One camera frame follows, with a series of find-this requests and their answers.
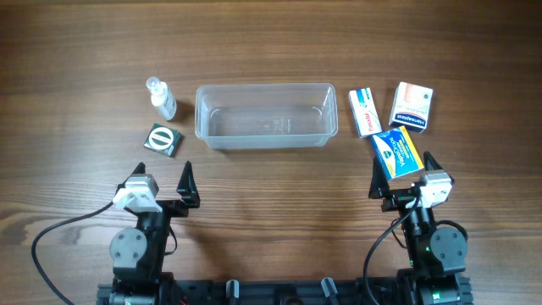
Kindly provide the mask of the Hansaplast plaster box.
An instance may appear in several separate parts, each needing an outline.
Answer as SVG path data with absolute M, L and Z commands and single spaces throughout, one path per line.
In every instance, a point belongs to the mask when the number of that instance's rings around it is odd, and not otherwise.
M 423 133 L 429 122 L 434 90 L 401 82 L 395 89 L 389 126 L 404 125 L 407 130 Z

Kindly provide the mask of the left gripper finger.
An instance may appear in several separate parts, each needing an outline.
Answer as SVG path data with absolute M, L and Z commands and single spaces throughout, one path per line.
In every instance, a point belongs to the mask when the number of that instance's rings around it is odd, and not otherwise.
M 200 207 L 200 196 L 196 188 L 196 182 L 190 161 L 185 162 L 176 191 L 181 196 L 181 200 L 187 208 Z
M 126 179 L 127 184 L 141 183 L 146 178 L 146 165 L 139 162 L 133 172 Z

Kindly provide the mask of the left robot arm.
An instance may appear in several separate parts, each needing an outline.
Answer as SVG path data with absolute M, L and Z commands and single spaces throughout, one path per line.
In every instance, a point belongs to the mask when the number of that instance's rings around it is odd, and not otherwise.
M 176 284 L 171 272 L 163 271 L 163 261 L 171 251 L 167 240 L 174 236 L 171 219 L 185 218 L 191 208 L 199 208 L 191 162 L 187 161 L 176 187 L 179 199 L 157 200 L 155 178 L 140 163 L 117 186 L 113 204 L 136 216 L 136 225 L 120 231 L 109 247 L 113 260 L 113 284 L 101 286 L 97 303 L 107 305 L 188 304 L 189 298 Z

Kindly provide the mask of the green Zam-Buk ointment box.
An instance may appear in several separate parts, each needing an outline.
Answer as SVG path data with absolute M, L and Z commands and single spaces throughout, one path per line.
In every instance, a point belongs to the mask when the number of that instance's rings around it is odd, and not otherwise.
M 143 147 L 169 158 L 176 154 L 183 135 L 175 129 L 155 123 L 149 131 Z

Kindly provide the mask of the white calamine lotion bottle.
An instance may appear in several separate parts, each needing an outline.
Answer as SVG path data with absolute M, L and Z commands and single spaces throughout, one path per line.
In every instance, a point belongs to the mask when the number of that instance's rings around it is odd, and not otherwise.
M 151 102 L 158 113 L 167 121 L 174 118 L 177 111 L 177 102 L 169 86 L 157 77 L 150 77 L 146 86 L 151 93 Z

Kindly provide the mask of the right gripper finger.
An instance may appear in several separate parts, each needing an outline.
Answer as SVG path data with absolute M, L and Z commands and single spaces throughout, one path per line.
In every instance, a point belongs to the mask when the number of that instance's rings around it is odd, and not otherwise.
M 444 168 L 439 165 L 439 163 L 435 160 L 435 158 L 429 151 L 425 151 L 423 153 L 423 164 L 426 173 L 440 171 L 447 174 L 447 171 L 445 171 Z
M 373 173 L 369 187 L 368 197 L 380 199 L 389 196 L 390 185 L 385 175 L 382 164 L 377 157 L 373 158 Z

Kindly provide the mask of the blue yellow VapoDrops box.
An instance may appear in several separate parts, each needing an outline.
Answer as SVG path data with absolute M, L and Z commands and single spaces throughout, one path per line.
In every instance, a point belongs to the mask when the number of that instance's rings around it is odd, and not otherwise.
M 372 135 L 370 139 L 387 180 L 423 169 L 423 161 L 404 126 Z

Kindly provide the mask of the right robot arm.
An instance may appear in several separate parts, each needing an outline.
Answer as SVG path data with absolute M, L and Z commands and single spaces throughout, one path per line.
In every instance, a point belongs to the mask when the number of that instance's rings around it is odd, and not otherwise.
M 454 179 L 434 159 L 423 153 L 423 174 L 408 188 L 390 189 L 380 161 L 373 160 L 368 197 L 383 201 L 383 212 L 399 213 L 374 242 L 364 259 L 362 280 L 368 300 L 378 304 L 368 277 L 370 260 L 379 244 L 396 228 L 401 228 L 411 267 L 401 269 L 395 278 L 395 292 L 403 304 L 472 304 L 470 279 L 466 270 L 467 231 L 452 220 L 437 221 L 433 208 L 446 202 Z

